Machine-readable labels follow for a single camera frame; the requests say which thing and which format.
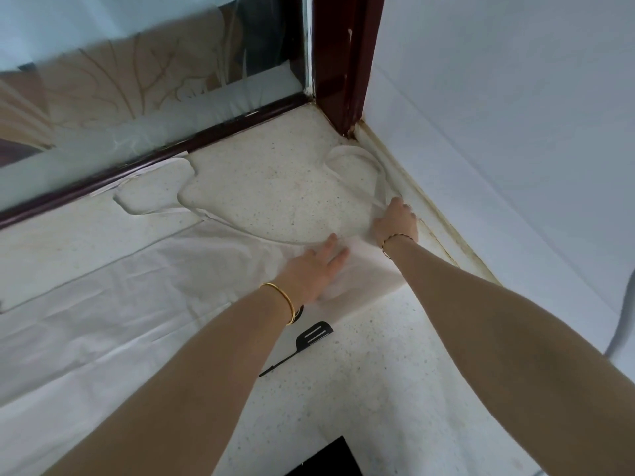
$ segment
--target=gold bangle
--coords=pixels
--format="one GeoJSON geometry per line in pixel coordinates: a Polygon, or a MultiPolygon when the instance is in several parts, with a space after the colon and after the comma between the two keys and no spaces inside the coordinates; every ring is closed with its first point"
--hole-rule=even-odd
{"type": "Polygon", "coordinates": [[[412,237],[410,237],[407,233],[393,233],[392,235],[389,235],[388,237],[386,237],[384,239],[384,241],[382,242],[382,252],[384,253],[384,255],[386,257],[388,257],[389,259],[391,259],[390,255],[386,254],[386,251],[384,250],[384,245],[386,242],[388,242],[389,240],[391,240],[393,237],[397,237],[398,235],[403,235],[404,237],[408,237],[410,240],[412,240],[413,242],[415,241],[415,239],[413,239],[412,237]]]}
{"type": "Polygon", "coordinates": [[[275,290],[277,290],[279,293],[281,293],[282,296],[286,299],[286,301],[289,303],[289,307],[291,309],[291,320],[287,323],[287,326],[292,325],[293,321],[295,320],[295,308],[293,307],[293,302],[291,302],[291,298],[286,294],[286,292],[284,292],[282,289],[280,289],[278,286],[276,286],[272,282],[265,282],[264,284],[260,284],[260,287],[262,287],[262,286],[271,286],[271,287],[273,287],[275,290]]]}

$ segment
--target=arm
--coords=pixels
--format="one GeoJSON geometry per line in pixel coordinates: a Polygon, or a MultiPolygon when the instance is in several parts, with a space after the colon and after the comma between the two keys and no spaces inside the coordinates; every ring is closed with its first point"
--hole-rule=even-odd
{"type": "MultiPolygon", "coordinates": [[[[417,240],[393,199],[374,225],[417,240]]],[[[408,237],[384,246],[461,374],[550,476],[635,473],[635,385],[581,336],[524,297],[444,262],[408,237]]]]}
{"type": "MultiPolygon", "coordinates": [[[[295,308],[314,301],[342,268],[334,234],[287,264],[274,284],[295,308]]],[[[200,330],[156,375],[46,476],[209,476],[283,328],[289,303],[263,286],[200,330]]]]}

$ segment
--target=white wall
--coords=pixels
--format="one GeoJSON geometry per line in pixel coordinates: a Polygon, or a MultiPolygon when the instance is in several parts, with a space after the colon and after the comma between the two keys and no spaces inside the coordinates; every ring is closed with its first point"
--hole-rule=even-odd
{"type": "Polygon", "coordinates": [[[601,350],[635,268],[633,20],[635,0],[386,0],[364,108],[501,282],[601,350]]]}

